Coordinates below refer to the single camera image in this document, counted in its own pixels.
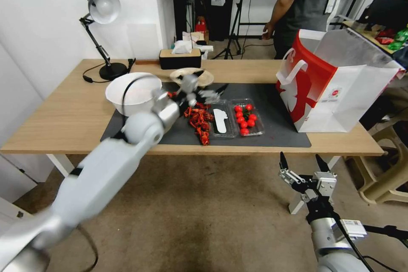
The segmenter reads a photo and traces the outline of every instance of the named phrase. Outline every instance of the black desk mat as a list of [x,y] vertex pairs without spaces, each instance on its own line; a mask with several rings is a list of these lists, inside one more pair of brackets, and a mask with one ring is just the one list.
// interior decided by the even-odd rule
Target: black desk mat
[[[215,83],[208,89],[217,89],[223,84]],[[163,83],[163,88],[176,91],[175,83]],[[310,147],[306,133],[298,133],[294,127],[288,111],[285,108],[275,84],[238,84],[231,83],[224,92],[222,99],[251,98],[257,108],[265,133],[259,136],[221,139],[210,137],[211,145],[249,146],[249,147]],[[179,118],[168,131],[160,144],[164,145],[201,145],[194,129],[187,123],[187,118]],[[113,113],[101,141],[115,135],[122,126],[122,116],[116,110]]]

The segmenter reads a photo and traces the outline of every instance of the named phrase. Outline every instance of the beige plate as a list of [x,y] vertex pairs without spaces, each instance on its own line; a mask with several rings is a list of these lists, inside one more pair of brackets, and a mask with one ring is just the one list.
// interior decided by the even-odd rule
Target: beige plate
[[[179,80],[177,78],[178,76],[193,74],[194,72],[197,72],[197,71],[200,71],[200,70],[202,70],[202,69],[200,69],[200,68],[181,68],[181,69],[177,69],[176,71],[173,71],[170,74],[170,78],[173,80],[173,82],[180,85],[181,80]],[[198,78],[198,85],[200,87],[208,86],[208,85],[212,84],[213,82],[214,82],[214,76],[208,71],[204,71],[204,73],[202,75],[200,75],[200,77]]]

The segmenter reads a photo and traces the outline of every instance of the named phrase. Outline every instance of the black box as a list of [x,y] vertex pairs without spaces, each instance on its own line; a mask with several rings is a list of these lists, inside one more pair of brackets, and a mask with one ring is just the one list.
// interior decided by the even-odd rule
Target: black box
[[160,51],[159,60],[162,69],[201,68],[200,49],[193,49],[189,54],[171,54],[172,49]]

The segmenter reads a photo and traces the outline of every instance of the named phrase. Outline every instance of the clear plastic tray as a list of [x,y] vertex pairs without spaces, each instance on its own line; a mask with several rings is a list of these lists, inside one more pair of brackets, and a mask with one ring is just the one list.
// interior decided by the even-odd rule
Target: clear plastic tray
[[242,135],[242,136],[243,137],[248,137],[248,136],[262,135],[265,132],[264,125],[262,124],[261,116],[259,116],[258,110],[256,109],[256,105],[254,104],[254,102],[251,99],[235,99],[235,100],[230,101],[231,111],[232,111],[233,116],[234,116],[234,124],[235,124],[235,126],[236,126],[236,128],[238,130],[238,134],[239,134],[240,127],[239,127],[239,124],[236,122],[234,107],[239,105],[243,109],[245,109],[245,106],[247,104],[252,104],[253,109],[251,110],[251,113],[256,115],[258,117],[258,120],[255,121],[255,126],[248,127],[249,134]]
[[227,131],[225,133],[218,132],[214,119],[214,121],[210,123],[210,136],[223,138],[236,137],[239,134],[239,130],[235,122],[235,113],[231,103],[227,100],[219,100],[218,102],[212,103],[209,108],[210,114],[214,115],[214,109],[216,108],[227,113],[228,118],[224,120]]

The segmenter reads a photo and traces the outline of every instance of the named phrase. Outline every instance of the lamp base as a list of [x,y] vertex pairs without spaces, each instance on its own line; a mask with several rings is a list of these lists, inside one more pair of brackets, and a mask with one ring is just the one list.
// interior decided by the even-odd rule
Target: lamp base
[[128,72],[128,68],[122,63],[111,63],[110,66],[111,69],[108,69],[105,65],[99,70],[101,78],[112,81]]

